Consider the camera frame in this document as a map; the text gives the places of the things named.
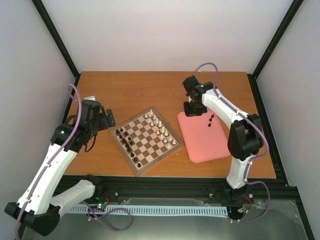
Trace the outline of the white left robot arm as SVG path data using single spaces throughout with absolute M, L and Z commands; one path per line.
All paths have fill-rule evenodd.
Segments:
M 88 199 L 95 202 L 101 200 L 104 195 L 102 180 L 90 174 L 64 192 L 58 195 L 54 195 L 54 192 L 81 148 L 89 152 L 89 140 L 95 140 L 99 131 L 114 127 L 115 124 L 111 109 L 104 109 L 94 99 L 83 100 L 77 113 L 55 129 L 36 176 L 16 202 L 6 205 L 5 213 L 45 237 L 75 205 Z

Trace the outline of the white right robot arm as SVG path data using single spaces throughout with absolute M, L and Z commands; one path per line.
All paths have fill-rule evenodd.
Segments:
M 223 96 L 215 83 L 199 83 L 192 75 L 182 85 L 188 97 L 188 101 L 183 103 L 187 117 L 198 117 L 211 110 L 228 127 L 227 148 L 232 160 L 226 177 L 228 186 L 223 187 L 223 195 L 226 201 L 235 202 L 247 191 L 248 173 L 253 160 L 259 158 L 259 150 L 263 146 L 269 147 L 262 133 L 261 118 L 236 107 Z

